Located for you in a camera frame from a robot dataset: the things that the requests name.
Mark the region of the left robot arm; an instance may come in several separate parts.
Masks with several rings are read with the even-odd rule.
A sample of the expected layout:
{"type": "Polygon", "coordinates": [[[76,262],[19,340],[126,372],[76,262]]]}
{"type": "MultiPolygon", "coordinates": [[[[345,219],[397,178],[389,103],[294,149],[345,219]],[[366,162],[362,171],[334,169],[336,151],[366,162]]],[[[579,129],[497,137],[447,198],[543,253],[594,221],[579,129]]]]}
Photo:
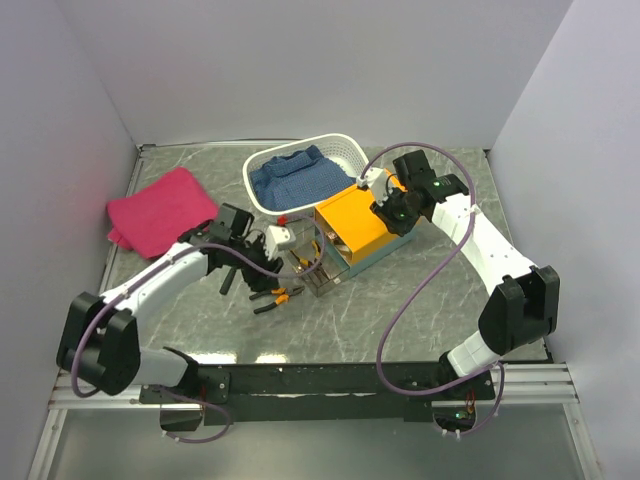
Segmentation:
{"type": "Polygon", "coordinates": [[[198,362],[173,348],[142,348],[139,327],[187,286],[223,267],[240,272],[255,293],[278,288],[283,267],[278,254],[294,236],[271,225],[250,240],[253,221],[251,213],[224,204],[215,219],[182,233],[127,282],[101,295],[75,297],[56,355],[57,365],[71,375],[74,394],[117,395],[131,385],[158,385],[185,402],[199,393],[198,362]]]}

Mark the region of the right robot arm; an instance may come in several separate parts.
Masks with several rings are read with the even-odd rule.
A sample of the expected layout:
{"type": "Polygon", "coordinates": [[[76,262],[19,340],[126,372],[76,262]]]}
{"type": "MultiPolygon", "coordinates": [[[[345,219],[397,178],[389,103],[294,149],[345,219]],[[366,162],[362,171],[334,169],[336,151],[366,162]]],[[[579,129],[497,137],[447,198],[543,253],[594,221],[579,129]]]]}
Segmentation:
{"type": "Polygon", "coordinates": [[[489,295],[476,331],[444,353],[433,387],[422,395],[443,393],[457,399],[469,391],[473,378],[489,370],[506,354],[534,343],[557,328],[560,278],[550,266],[539,267],[521,254],[482,212],[471,175],[455,157],[443,155],[459,169],[437,175],[426,156],[431,145],[413,142],[411,152],[393,162],[399,186],[390,174],[368,162],[356,185],[370,191],[371,212],[398,236],[410,233],[426,219],[455,245],[417,286],[422,291],[457,254],[463,254],[489,295]]]}

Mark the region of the orange black combination pliers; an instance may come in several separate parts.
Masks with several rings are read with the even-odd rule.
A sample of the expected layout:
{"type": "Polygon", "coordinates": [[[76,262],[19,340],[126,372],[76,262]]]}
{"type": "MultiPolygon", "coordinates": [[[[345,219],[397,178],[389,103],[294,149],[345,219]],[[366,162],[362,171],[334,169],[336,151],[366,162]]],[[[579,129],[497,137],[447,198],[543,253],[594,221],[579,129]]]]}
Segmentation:
{"type": "Polygon", "coordinates": [[[266,304],[262,307],[254,309],[253,313],[255,315],[258,315],[258,314],[269,312],[277,308],[279,305],[287,303],[292,297],[300,295],[304,290],[305,290],[305,287],[303,285],[300,285],[300,286],[294,286],[291,288],[280,287],[276,289],[264,290],[261,292],[253,293],[252,295],[249,296],[250,301],[254,301],[267,296],[273,297],[273,300],[269,304],[266,304]]]}

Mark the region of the yellow needle nose pliers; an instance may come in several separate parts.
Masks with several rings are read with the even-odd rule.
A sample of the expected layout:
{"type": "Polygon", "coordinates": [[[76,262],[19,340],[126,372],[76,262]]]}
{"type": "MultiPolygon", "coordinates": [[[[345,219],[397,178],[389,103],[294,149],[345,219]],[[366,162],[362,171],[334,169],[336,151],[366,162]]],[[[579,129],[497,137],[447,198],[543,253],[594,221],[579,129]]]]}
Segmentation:
{"type": "Polygon", "coordinates": [[[314,267],[315,271],[320,271],[321,267],[322,267],[322,262],[321,262],[321,248],[320,248],[320,244],[317,240],[312,240],[311,241],[311,245],[313,247],[314,250],[314,260],[311,261],[310,259],[300,256],[294,249],[292,249],[290,251],[291,255],[295,258],[295,260],[298,262],[299,266],[303,269],[309,269],[314,267]]]}

